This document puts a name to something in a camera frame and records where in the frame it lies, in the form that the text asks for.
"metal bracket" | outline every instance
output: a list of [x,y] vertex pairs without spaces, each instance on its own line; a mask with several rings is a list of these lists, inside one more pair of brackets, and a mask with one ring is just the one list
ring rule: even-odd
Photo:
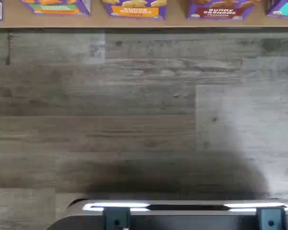
[[105,220],[105,230],[130,229],[129,207],[105,207],[102,214]]
[[287,230],[287,218],[284,208],[258,208],[259,230]]

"gray wood laminate floor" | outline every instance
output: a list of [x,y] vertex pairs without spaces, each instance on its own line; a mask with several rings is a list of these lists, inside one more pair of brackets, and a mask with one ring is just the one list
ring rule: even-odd
[[288,198],[288,33],[0,32],[0,230],[81,197]]

